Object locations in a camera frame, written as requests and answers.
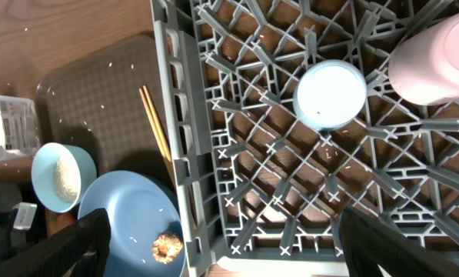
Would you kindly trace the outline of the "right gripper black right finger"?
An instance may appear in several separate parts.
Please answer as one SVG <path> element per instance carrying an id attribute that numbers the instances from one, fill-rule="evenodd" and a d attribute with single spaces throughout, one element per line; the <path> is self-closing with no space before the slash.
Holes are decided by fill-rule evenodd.
<path id="1" fill-rule="evenodd" d="M 354 207 L 341 214 L 339 238 L 349 275 L 456 277 L 459 265 L 414 244 L 402 234 Z"/>

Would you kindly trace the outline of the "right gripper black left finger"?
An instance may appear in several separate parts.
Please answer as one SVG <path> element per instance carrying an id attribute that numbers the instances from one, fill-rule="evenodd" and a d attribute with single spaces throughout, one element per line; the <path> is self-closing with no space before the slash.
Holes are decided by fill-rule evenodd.
<path id="1" fill-rule="evenodd" d="M 53 236 L 0 262 L 0 276 L 102 277 L 110 253 L 111 227 L 108 213 L 100 208 Z"/>

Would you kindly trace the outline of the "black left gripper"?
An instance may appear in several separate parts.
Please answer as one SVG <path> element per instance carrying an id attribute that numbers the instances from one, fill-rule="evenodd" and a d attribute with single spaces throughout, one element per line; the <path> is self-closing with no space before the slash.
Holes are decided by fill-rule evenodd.
<path id="1" fill-rule="evenodd" d="M 21 202 L 38 206 L 29 230 L 17 230 L 15 206 Z M 32 185 L 0 183 L 0 261 L 25 251 L 47 237 L 45 209 L 40 204 Z"/>

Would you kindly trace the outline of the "light blue rice bowl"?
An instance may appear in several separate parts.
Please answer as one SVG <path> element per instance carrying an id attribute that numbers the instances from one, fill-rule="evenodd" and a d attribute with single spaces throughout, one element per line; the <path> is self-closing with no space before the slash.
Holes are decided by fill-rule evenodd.
<path id="1" fill-rule="evenodd" d="M 32 186 L 47 209 L 65 213 L 78 205 L 98 177 L 92 157 L 82 148 L 50 142 L 35 154 Z"/>

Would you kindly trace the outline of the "light blue cup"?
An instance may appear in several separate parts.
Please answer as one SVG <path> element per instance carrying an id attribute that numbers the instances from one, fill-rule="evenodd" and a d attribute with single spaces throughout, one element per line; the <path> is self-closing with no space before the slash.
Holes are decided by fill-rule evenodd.
<path id="1" fill-rule="evenodd" d="M 367 84 L 349 62 L 332 59 L 311 66 L 293 94 L 297 120 L 315 131 L 333 131 L 351 122 L 362 110 Z"/>

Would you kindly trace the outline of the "pink cup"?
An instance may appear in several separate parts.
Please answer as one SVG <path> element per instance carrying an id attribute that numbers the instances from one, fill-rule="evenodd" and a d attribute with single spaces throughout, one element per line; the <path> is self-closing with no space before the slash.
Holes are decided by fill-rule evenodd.
<path id="1" fill-rule="evenodd" d="M 459 13 L 399 45 L 388 77 L 400 97 L 417 105 L 459 98 Z"/>

